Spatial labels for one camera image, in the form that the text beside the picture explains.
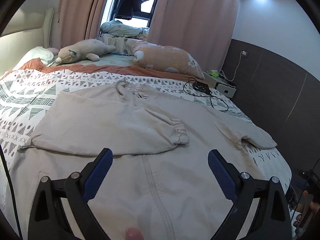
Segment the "curtain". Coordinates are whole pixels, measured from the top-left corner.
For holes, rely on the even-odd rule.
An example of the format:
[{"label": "curtain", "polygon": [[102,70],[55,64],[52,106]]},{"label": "curtain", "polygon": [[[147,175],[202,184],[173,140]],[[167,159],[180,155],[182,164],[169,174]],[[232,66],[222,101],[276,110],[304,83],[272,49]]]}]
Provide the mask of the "curtain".
[{"label": "curtain", "polygon": [[240,0],[158,0],[148,41],[189,52],[202,70],[221,69]]},{"label": "curtain", "polygon": [[99,35],[107,0],[60,0],[60,47]]}]

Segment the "white wall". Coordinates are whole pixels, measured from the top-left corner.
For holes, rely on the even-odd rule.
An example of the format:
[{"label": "white wall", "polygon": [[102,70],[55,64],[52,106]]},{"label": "white wall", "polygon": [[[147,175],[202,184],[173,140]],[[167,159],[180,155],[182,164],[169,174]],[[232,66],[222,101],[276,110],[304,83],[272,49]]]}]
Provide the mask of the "white wall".
[{"label": "white wall", "polygon": [[60,48],[58,9],[60,0],[26,0],[20,7],[25,12],[43,13],[48,8],[54,8],[51,24],[51,47]]},{"label": "white wall", "polygon": [[241,0],[232,38],[277,53],[320,80],[320,34],[295,0]]}]

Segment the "blue textured pad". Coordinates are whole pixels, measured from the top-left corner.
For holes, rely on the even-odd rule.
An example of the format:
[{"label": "blue textured pad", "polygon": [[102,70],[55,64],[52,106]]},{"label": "blue textured pad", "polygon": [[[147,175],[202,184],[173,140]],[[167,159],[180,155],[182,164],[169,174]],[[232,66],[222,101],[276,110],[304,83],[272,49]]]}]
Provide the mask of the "blue textured pad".
[{"label": "blue textured pad", "polygon": [[82,197],[86,203],[96,196],[102,181],[112,165],[112,161],[112,151],[107,150],[84,183],[84,193]]},{"label": "blue textured pad", "polygon": [[208,155],[208,164],[225,197],[235,203],[238,198],[236,184],[212,151]]}]

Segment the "stuffed animal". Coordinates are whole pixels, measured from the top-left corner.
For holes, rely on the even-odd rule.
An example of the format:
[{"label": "stuffed animal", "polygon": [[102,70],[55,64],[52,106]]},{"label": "stuffed animal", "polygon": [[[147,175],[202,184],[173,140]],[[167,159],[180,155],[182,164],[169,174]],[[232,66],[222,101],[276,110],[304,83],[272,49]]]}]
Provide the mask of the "stuffed animal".
[{"label": "stuffed animal", "polygon": [[85,59],[99,61],[103,54],[113,52],[115,49],[115,46],[106,45],[102,41],[88,39],[62,48],[55,62],[57,64],[73,63]]}]

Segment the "beige headboard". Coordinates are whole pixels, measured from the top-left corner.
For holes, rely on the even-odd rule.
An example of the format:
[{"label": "beige headboard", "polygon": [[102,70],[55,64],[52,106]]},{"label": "beige headboard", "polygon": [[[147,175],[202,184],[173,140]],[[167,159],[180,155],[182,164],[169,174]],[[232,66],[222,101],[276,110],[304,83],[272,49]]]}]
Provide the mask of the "beige headboard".
[{"label": "beige headboard", "polygon": [[53,8],[44,14],[19,9],[0,37],[0,75],[11,70],[31,49],[50,44]]}]

